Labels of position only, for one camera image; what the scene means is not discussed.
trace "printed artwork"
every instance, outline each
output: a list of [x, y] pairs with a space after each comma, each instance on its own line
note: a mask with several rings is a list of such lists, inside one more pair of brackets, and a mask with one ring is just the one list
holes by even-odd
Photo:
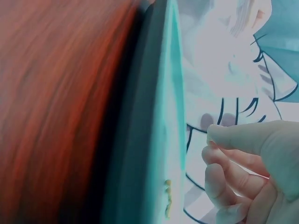
[[[207, 92], [214, 90], [213, 88], [198, 80], [192, 80], [192, 75], [187, 80], [189, 89], [186, 89], [185, 96], [187, 120], [183, 219], [185, 224], [215, 224], [217, 209], [205, 193], [206, 165], [201, 158], [201, 150], [206, 146], [206, 131], [211, 124], [232, 126], [278, 119], [299, 121], [292, 113], [299, 110], [299, 104], [285, 102], [296, 92], [298, 84], [259, 48], [257, 40], [258, 38], [252, 37], [250, 45], [252, 61], [257, 68], [254, 73], [244, 75], [242, 80], [237, 77], [238, 68], [228, 65], [233, 76], [230, 85], [218, 82], [217, 76], [214, 78], [213, 85], [217, 87], [218, 93], [221, 91], [225, 93], [233, 88], [235, 97], [233, 95], [226, 97], [226, 94], [211, 97]], [[188, 72], [192, 71], [188, 70], [188, 65], [185, 64], [186, 76]]]

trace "anime illustration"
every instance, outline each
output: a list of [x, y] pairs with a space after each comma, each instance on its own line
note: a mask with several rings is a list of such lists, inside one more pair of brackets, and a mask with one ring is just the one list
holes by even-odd
[[[221, 97], [220, 94], [211, 96], [207, 94], [209, 88], [196, 80], [189, 81], [192, 84], [187, 84], [189, 89], [186, 90], [185, 96], [187, 154], [184, 223], [215, 223], [217, 210], [205, 193], [206, 165], [201, 158], [201, 150], [206, 145], [206, 131], [211, 124], [232, 126], [278, 119], [298, 121], [298, 118], [292, 116], [290, 112], [295, 108], [299, 109], [298, 104], [284, 102], [296, 92], [298, 84], [260, 49], [258, 38], [252, 37], [250, 51], [256, 70], [243, 77], [245, 82], [239, 80], [233, 83], [236, 87], [229, 86], [234, 90], [235, 97], [234, 95]], [[238, 68], [231, 65], [229, 71], [231, 74], [241, 73]], [[186, 76], [188, 72], [192, 71], [188, 70], [188, 65], [185, 64]], [[229, 91], [223, 82], [215, 85], [224, 92]]]

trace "teal fabric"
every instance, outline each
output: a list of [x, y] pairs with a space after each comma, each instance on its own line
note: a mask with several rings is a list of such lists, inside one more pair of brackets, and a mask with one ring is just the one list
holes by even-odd
[[174, 184], [174, 204], [179, 202], [172, 210], [176, 207], [178, 216], [183, 211], [186, 144], [178, 9], [175, 0], [157, 0], [147, 13], [115, 135], [103, 224], [163, 224], [166, 179]]
[[[272, 15], [255, 37], [268, 54], [291, 78], [299, 83], [299, 1], [272, 0]], [[299, 102], [299, 90], [283, 100]]]

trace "fingernail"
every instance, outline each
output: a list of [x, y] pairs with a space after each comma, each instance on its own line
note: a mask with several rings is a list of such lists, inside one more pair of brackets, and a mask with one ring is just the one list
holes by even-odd
[[230, 214], [237, 214], [239, 212], [241, 206], [242, 206], [242, 204], [232, 205], [228, 208], [228, 212]]

